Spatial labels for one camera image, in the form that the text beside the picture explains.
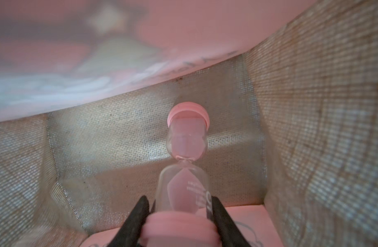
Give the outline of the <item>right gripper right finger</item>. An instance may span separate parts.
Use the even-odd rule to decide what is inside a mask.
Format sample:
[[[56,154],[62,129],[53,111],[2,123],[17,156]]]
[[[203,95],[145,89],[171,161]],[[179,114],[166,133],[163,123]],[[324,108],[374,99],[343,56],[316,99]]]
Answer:
[[[251,247],[221,201],[212,196],[213,221],[223,247]]]

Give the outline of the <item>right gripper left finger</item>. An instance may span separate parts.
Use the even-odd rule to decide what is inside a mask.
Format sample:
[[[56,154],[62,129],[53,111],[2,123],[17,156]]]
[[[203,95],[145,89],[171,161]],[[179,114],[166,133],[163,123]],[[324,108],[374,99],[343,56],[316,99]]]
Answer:
[[[107,245],[108,247],[141,247],[142,226],[150,215],[150,203],[146,196],[141,196],[129,216]]]

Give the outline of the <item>pink hourglass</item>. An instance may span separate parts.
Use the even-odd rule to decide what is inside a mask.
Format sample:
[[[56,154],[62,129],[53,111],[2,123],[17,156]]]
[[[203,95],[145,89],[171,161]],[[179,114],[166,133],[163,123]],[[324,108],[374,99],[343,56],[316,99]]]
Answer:
[[[139,243],[143,247],[219,247],[211,182],[194,164],[208,148],[209,115],[199,104],[180,103],[169,112],[167,126],[166,147],[176,162],[159,176],[154,212],[142,227]]]

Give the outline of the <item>red burlap canvas bag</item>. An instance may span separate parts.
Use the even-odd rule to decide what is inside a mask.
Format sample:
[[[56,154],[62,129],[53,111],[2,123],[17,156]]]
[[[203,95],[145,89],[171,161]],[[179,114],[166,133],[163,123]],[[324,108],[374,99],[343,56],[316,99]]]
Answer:
[[[104,247],[197,162],[254,247],[378,247],[378,1],[0,1],[0,247]]]

